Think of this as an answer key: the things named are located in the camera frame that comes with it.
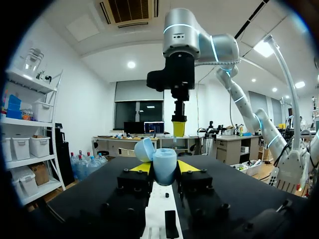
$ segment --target yellow object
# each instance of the yellow object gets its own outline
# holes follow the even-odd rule
[[[149,174],[150,172],[150,168],[151,168],[151,162],[147,162],[147,163],[142,163],[141,165],[130,169],[130,171],[143,171],[143,172],[147,172]]]
[[[285,123],[280,123],[280,124],[278,124],[278,127],[285,129],[286,128],[286,124]]]
[[[240,132],[240,136],[243,136],[243,132],[244,132],[244,127],[243,126],[240,126],[239,127],[239,132]]]
[[[183,161],[178,160],[178,165],[181,173],[187,172],[187,171],[200,171],[198,168],[195,168]]]
[[[174,136],[183,137],[185,131],[185,122],[173,121]]]

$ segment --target drawer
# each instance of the drawer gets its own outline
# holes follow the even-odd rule
[[[217,148],[222,148],[222,149],[227,150],[227,141],[217,140],[216,146],[217,146]]]
[[[227,151],[225,149],[222,149],[222,148],[217,148],[216,159],[225,163],[226,158],[227,158]]]

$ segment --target window blind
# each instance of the window blind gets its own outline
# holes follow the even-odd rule
[[[146,86],[146,80],[119,81],[116,83],[115,102],[162,101],[164,92]]]
[[[281,104],[280,101],[273,98],[271,98],[271,103],[273,105],[274,125],[278,125],[283,121]]]
[[[249,98],[253,112],[256,112],[259,108],[262,108],[269,115],[266,96],[249,91]]]

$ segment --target person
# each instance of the person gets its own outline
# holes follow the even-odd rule
[[[300,116],[300,130],[303,131],[307,129],[307,123],[306,121]]]

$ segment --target blue box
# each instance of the blue box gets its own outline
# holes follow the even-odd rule
[[[14,95],[10,95],[9,96],[9,104],[19,105],[19,109],[20,109],[21,100]]]
[[[6,117],[21,120],[22,119],[22,112],[21,111],[7,110]]]
[[[20,110],[20,105],[9,103],[8,104],[8,110],[19,111]]]

